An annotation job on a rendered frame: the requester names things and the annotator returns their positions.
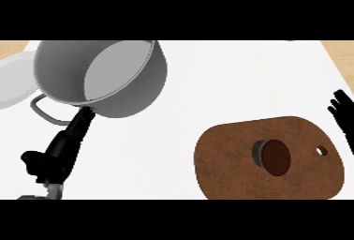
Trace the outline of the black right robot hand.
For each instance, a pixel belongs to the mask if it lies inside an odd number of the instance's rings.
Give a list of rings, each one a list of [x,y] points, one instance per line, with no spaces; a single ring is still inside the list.
[[[335,117],[351,153],[354,154],[354,101],[342,89],[333,93],[333,96],[335,98],[331,100],[328,111],[331,111]]]

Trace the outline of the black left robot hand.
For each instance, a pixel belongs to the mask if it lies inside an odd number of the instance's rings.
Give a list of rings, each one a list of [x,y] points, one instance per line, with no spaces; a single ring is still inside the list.
[[[38,184],[64,184],[78,157],[81,142],[96,117],[89,107],[83,107],[69,126],[58,132],[44,153],[27,151],[21,159],[27,172],[36,176]]]

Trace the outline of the grey metal pot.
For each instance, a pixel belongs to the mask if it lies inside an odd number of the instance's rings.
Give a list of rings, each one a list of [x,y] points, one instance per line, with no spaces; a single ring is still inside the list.
[[[43,40],[34,53],[33,73],[41,95],[34,112],[55,125],[37,106],[53,101],[87,107],[106,118],[143,111],[161,95],[167,82],[167,58],[155,40]]]

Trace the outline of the brown wooden cutting board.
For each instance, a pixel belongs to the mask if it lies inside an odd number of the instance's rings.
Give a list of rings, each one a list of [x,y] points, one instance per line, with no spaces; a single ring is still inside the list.
[[[273,176],[255,165],[257,142],[279,140],[291,153],[289,171]],[[344,186],[335,145],[308,120],[283,116],[211,127],[195,147],[199,187],[211,199],[331,199]]]

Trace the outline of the white round plate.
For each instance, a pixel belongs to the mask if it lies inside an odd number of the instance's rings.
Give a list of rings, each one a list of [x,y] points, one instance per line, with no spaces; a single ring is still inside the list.
[[[36,90],[34,52],[21,52],[0,60],[0,110],[25,100]]]

